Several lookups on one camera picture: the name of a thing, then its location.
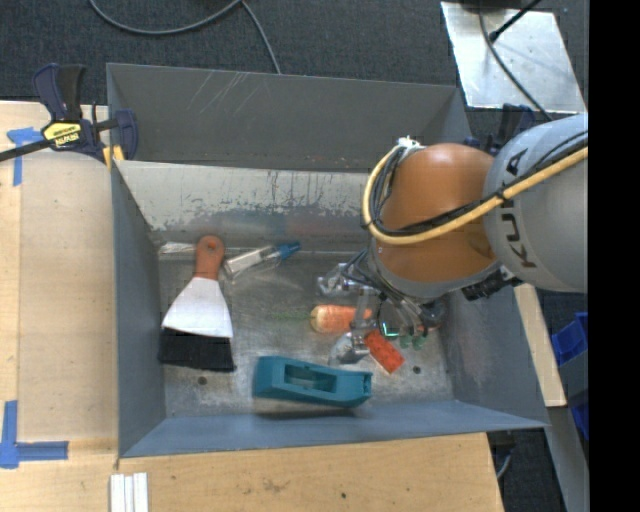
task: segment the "blue object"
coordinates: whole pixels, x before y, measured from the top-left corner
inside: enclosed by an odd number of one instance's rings
[[[480,147],[480,141],[478,139],[476,139],[475,137],[465,137],[463,144],[465,146],[469,146],[472,148],[479,148]]]
[[[535,125],[536,116],[527,105],[502,105],[502,119],[498,135],[490,136],[486,151],[490,155],[497,155],[500,150],[516,135],[527,131]]]
[[[371,372],[350,371],[280,356],[258,360],[254,396],[338,407],[356,407],[371,398]]]
[[[42,134],[32,127],[9,130],[7,137],[9,137],[16,147],[42,140]],[[20,185],[20,183],[22,183],[22,157],[18,156],[13,163],[13,186],[16,187]]]
[[[80,86],[85,67],[82,65],[59,66],[47,64],[33,76],[33,88],[49,114],[51,122],[41,133],[54,151],[74,151],[89,155],[105,163],[105,144],[100,132],[118,128],[119,144],[125,158],[131,159],[138,146],[138,131],[135,115],[130,109],[118,110],[115,119],[97,122],[95,109],[93,123],[82,118]]]
[[[281,244],[278,246],[278,252],[280,253],[280,257],[283,260],[286,260],[289,256],[291,256],[294,252],[300,249],[299,242],[293,242],[290,244]]]
[[[586,312],[576,313],[575,320],[551,336],[551,345],[558,365],[571,361],[589,348],[589,315]],[[571,408],[576,427],[589,440],[589,401]]]
[[[18,402],[4,404],[2,442],[0,442],[0,468],[16,469],[20,462],[35,460],[63,460],[67,458],[67,441],[47,443],[17,443]]]

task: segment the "yellow clamp label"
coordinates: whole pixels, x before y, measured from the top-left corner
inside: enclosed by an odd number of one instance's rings
[[[78,123],[54,123],[43,130],[42,136],[59,148],[79,140],[81,132],[82,127]]]

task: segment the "blue tape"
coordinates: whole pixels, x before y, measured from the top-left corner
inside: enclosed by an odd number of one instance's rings
[[[2,441],[0,442],[0,468],[16,469],[20,462],[35,460],[65,460],[68,458],[68,441],[45,443],[18,443],[18,402],[12,400],[4,404]]]
[[[22,146],[23,144],[30,144],[31,142],[38,142],[42,140],[42,134],[34,130],[32,127],[29,128],[19,128],[17,130],[9,130],[7,132],[7,137],[11,139],[16,147]],[[15,162],[13,164],[13,186],[20,185],[22,183],[22,157],[16,157]]]

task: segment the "wire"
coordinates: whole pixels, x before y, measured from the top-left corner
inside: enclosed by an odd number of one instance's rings
[[[262,41],[264,42],[264,45],[267,47],[267,51],[269,52],[269,57],[271,57],[271,62],[273,62],[273,67],[276,68],[276,73],[281,75],[282,71],[280,71],[278,60],[276,59],[276,56],[273,53],[273,48],[271,48],[271,44],[269,44],[267,35],[264,33],[264,30],[262,30],[262,25],[260,25],[258,18],[256,18],[256,15],[253,14],[253,11],[251,10],[247,2],[245,2],[244,0],[242,0],[242,7],[244,7],[244,9],[247,11],[247,14],[251,17],[251,20],[253,21],[254,25],[258,29],[258,32],[260,33],[260,37],[262,37]]]
[[[89,0],[89,5],[92,7],[92,9],[96,12],[96,14],[98,16],[100,16],[104,21],[106,21],[110,25],[113,25],[114,27],[119,28],[120,30],[124,30],[125,32],[130,32],[132,34],[137,34],[137,35],[141,35],[141,36],[169,36],[169,35],[183,34],[183,33],[188,32],[190,30],[195,30],[197,28],[200,28],[200,27],[202,27],[202,26],[204,26],[204,25],[206,25],[208,23],[212,23],[212,22],[220,19],[222,16],[224,16],[225,14],[230,12],[232,9],[234,9],[238,5],[241,5],[245,9],[245,11],[247,11],[247,14],[251,18],[251,21],[253,21],[254,25],[258,29],[260,37],[262,38],[262,41],[264,42],[265,46],[267,47],[267,51],[269,52],[269,57],[271,58],[271,62],[273,63],[273,66],[274,66],[276,72],[279,75],[282,74],[282,72],[280,71],[280,65],[278,64],[276,56],[275,56],[275,54],[273,52],[273,48],[271,47],[271,44],[269,43],[269,40],[267,39],[267,35],[265,34],[264,30],[262,29],[262,25],[260,25],[260,21],[258,21],[258,18],[256,17],[254,12],[249,7],[249,4],[247,4],[247,2],[245,2],[245,0],[232,0],[225,7],[220,9],[218,12],[216,12],[216,13],[210,15],[210,16],[207,16],[206,18],[204,18],[202,20],[196,21],[195,23],[191,23],[189,25],[185,25],[183,27],[171,28],[171,29],[166,29],[166,30],[147,30],[147,29],[142,29],[142,28],[131,27],[129,25],[125,25],[123,23],[120,23],[119,21],[116,21],[113,18],[107,16],[104,13],[104,11],[102,11],[100,9],[100,7],[98,7],[98,5],[95,3],[95,0]]]
[[[415,304],[411,299],[396,290],[382,276],[373,275],[361,267],[361,264],[367,256],[368,252],[368,249],[362,249],[345,264],[340,273],[346,279],[350,279],[364,286],[372,287],[378,291],[378,299],[380,299],[380,302],[378,303],[378,308],[375,314],[377,329],[383,336],[390,335],[383,325],[384,322],[381,323],[380,321],[382,305],[384,304],[384,302],[388,301],[395,308],[400,321],[409,326],[409,334],[411,334],[411,336],[415,336],[419,332],[427,333],[428,327],[422,322],[420,315],[414,314],[414,316],[416,317],[415,321],[414,318],[412,318],[411,308],[413,307],[414,310],[418,310],[420,309],[420,306]]]
[[[582,139],[582,140],[579,140],[577,143],[570,145],[568,148],[564,149],[563,151],[560,151],[557,155],[555,155],[555,157],[553,159],[550,158],[551,155],[554,155],[554,153],[559,151],[563,146],[566,146],[567,144],[570,144],[571,142],[575,141],[576,139],[580,139],[580,137],[583,137],[587,133],[588,133],[588,130],[582,131],[580,133],[572,135],[571,137],[563,140],[559,144],[556,144],[553,148],[548,150],[543,156],[538,158],[538,160],[533,165],[531,165],[529,167],[528,171],[526,171],[523,174],[521,174],[520,176],[516,177],[514,180],[512,180],[509,183],[509,185],[510,186],[511,185],[515,185],[516,183],[519,183],[519,182],[529,178],[530,176],[532,176],[536,172],[544,169],[545,166],[551,165],[552,163],[555,163],[555,162],[559,161],[563,157],[568,156],[569,154],[574,153],[575,151],[577,151],[579,149],[582,149],[583,147],[585,147],[587,145],[587,139],[586,138]],[[420,221],[420,222],[416,222],[414,224],[410,224],[410,225],[405,226],[404,228],[402,228],[400,230],[391,230],[391,229],[385,228],[377,220],[377,218],[374,218],[374,221],[376,222],[376,226],[378,227],[378,229],[380,229],[383,233],[386,233],[388,235],[394,235],[394,234],[405,235],[405,234],[412,234],[412,233],[420,233],[420,232],[426,231],[427,229],[431,229],[431,228],[435,228],[435,227],[438,227],[438,226],[442,226],[447,221],[473,210],[475,207],[479,206],[484,201],[487,201],[487,200],[491,199],[494,196],[500,197],[500,194],[502,193],[503,188],[494,191],[492,194],[490,194],[489,196],[487,196],[487,197],[485,197],[483,199],[480,199],[478,201],[472,201],[469,204],[466,204],[466,205],[461,206],[459,208],[455,208],[454,210],[450,210],[448,212],[445,212],[445,213],[443,213],[441,215],[438,215],[436,217],[433,217],[431,219]]]
[[[487,32],[487,26],[484,21],[484,16],[482,15],[481,12],[478,13],[478,20],[480,21],[480,28],[482,29],[482,36],[484,37],[484,40],[487,43],[487,46],[489,47],[489,50],[493,54],[493,57],[496,59],[496,62],[500,65],[502,70],[507,74],[507,76],[513,82],[513,84],[520,90],[522,94],[524,94],[527,97],[527,99],[531,103],[533,103],[533,105],[540,111],[540,113],[545,117],[545,119],[547,119],[547,121],[553,121],[553,118],[549,115],[549,113],[544,109],[542,105],[540,105],[536,101],[536,99],[531,95],[531,93],[527,89],[525,89],[524,85],[522,85],[520,81],[513,75],[513,73],[511,73],[507,65],[500,58],[500,55],[498,55],[498,52],[496,51],[496,49],[493,46],[493,43],[491,42],[489,33]]]
[[[511,25],[513,25],[516,21],[522,18],[525,14],[527,14],[531,9],[533,9],[536,5],[538,5],[542,0],[533,0],[529,5],[526,5],[522,9],[520,9],[513,17],[511,17],[504,25],[502,25],[498,30],[494,30],[489,34],[489,40],[492,43],[495,43],[496,40],[502,35],[502,33],[507,30]]]
[[[374,183],[377,181],[377,178],[384,168],[387,160],[389,160],[392,155],[394,155],[395,151],[399,147],[401,146],[395,146],[391,151],[389,151],[389,153],[387,153],[383,157],[383,159],[378,162],[373,171],[371,171],[371,175],[369,176],[369,179],[367,180],[367,183],[365,185],[362,199],[362,216],[364,225],[374,236],[374,238],[390,245],[409,245],[420,243],[437,236],[444,235],[450,231],[453,231],[454,229],[458,229],[461,226],[481,217],[482,215],[487,214],[494,208],[503,204],[506,200],[515,197],[525,190],[564,171],[565,169],[576,165],[577,163],[588,157],[588,146],[585,146],[581,149],[578,149],[577,151],[573,151],[568,156],[563,157],[559,161],[556,161],[542,169],[537,169],[537,166],[544,161],[543,159],[540,159],[536,164],[534,164],[534,166],[532,166],[529,172],[521,177],[522,179],[519,178],[514,180],[511,184],[500,188],[498,191],[494,192],[491,196],[483,199],[478,204],[473,203],[473,208],[469,211],[464,211],[464,208],[459,209],[463,211],[463,213],[459,215],[459,210],[455,210],[453,212],[455,214],[454,218],[442,225],[438,225],[419,233],[388,234],[379,229],[379,226],[376,223],[376,219],[372,217],[370,209],[370,196],[372,193],[372,189],[374,188]]]
[[[406,153],[406,148],[401,147],[396,149],[391,156],[387,159],[386,163],[382,167],[380,176],[381,179],[376,181],[374,189],[371,194],[371,200],[369,201],[371,211],[373,212],[373,218],[378,219],[382,213],[382,208],[391,197],[391,191],[393,187],[393,178],[395,176],[395,170],[398,162],[402,156]],[[384,193],[381,201],[376,201],[381,194]]]
[[[509,468],[509,464],[511,463],[511,453],[509,453],[509,455],[507,455],[504,459],[504,462],[502,463],[502,466],[500,467],[500,469],[498,470],[498,472],[496,473],[496,479],[500,480],[504,474],[506,473],[507,469]]]
[[[114,27],[119,28],[120,30],[124,30],[126,32],[131,32],[133,34],[138,34],[141,36],[169,36],[169,35],[175,35],[175,34],[182,34],[184,32],[188,32],[189,30],[194,30],[196,28],[202,27],[207,23],[211,23],[221,18],[226,13],[231,11],[234,7],[242,3],[243,3],[243,0],[232,0],[231,2],[229,2],[229,4],[227,4],[226,7],[223,7],[222,9],[212,14],[211,16],[207,16],[206,18],[200,21],[196,21],[195,23],[191,23],[190,25],[185,25],[183,27],[171,28],[166,30],[146,30],[142,28],[136,28],[136,27],[130,27],[128,25],[124,25],[123,23],[120,23],[119,21],[116,21],[113,18],[110,18],[96,5],[95,0],[89,0],[89,5],[98,14],[98,16],[100,16],[104,21],[106,21],[110,25],[113,25]]]

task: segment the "wooden table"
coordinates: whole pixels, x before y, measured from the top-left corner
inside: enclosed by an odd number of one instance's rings
[[[47,121],[40,104],[0,102],[0,150],[9,129]],[[18,400],[20,441],[69,440],[68,460],[0,470],[0,510],[108,510],[109,477],[134,472],[148,475],[153,512],[504,510],[483,433],[119,460],[109,180],[89,160],[34,153],[20,186],[0,163],[0,406]],[[519,301],[544,336],[531,290]],[[542,381],[560,405],[556,377]]]

